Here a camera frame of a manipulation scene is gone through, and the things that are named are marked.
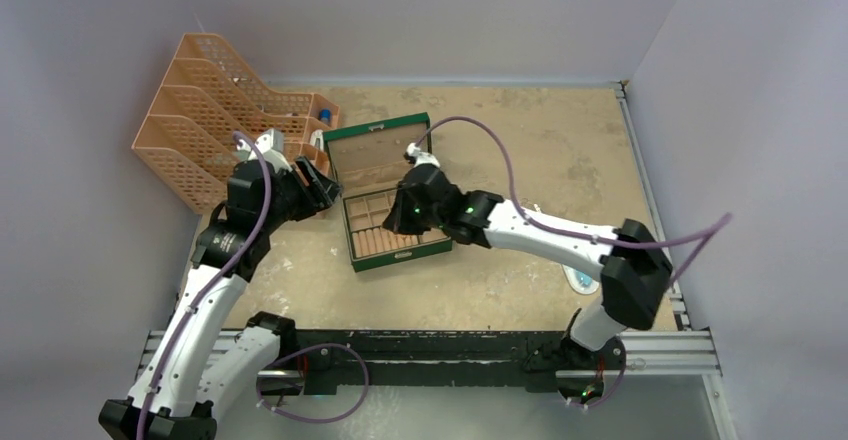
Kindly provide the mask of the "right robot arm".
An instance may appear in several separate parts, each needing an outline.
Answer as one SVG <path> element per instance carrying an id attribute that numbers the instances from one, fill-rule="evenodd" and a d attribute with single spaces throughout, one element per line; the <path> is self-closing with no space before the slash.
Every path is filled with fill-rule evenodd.
<path id="1" fill-rule="evenodd" d="M 527 253 L 598 281 L 598 298 L 575 314 L 561 341 L 564 359 L 576 367 L 625 330 L 652 329 L 673 270 L 638 221 L 612 227 L 531 212 L 495 193 L 463 192 L 433 165 L 402 178 L 382 226 L 400 235 L 439 230 L 459 244 Z"/>

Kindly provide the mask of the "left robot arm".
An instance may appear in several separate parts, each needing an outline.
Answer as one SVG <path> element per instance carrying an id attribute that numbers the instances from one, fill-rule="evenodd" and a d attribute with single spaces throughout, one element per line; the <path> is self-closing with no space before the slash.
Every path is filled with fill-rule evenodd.
<path id="1" fill-rule="evenodd" d="M 341 186 L 304 156 L 238 163 L 226 198 L 196 240 L 183 295 L 165 334 L 126 398 L 98 417 L 113 439 L 213 439 L 226 412 L 259 371 L 297 359 L 292 320 L 259 313 L 236 346 L 210 359 L 223 323 L 268 254 L 283 223 L 329 209 Z"/>

